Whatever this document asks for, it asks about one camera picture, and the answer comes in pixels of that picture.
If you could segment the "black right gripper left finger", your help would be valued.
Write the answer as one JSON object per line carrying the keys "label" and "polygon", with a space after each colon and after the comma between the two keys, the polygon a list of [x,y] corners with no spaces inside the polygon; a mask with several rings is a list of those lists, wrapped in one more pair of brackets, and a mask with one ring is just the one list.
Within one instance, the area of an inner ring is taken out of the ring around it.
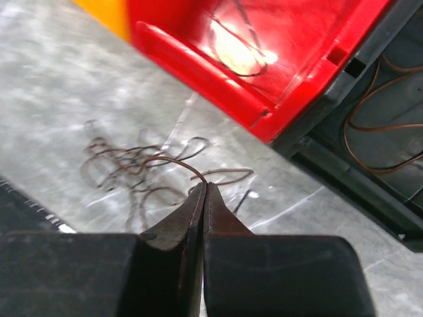
{"label": "black right gripper left finger", "polygon": [[198,316],[206,185],[141,234],[1,239],[2,316]]}

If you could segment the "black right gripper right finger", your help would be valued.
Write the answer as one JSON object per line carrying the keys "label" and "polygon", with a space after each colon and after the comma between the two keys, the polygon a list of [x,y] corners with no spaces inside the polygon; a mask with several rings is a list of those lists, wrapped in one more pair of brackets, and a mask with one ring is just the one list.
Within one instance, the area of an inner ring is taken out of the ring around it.
{"label": "black right gripper right finger", "polygon": [[204,205],[209,316],[375,316],[358,255],[342,237],[257,235],[215,184]]}

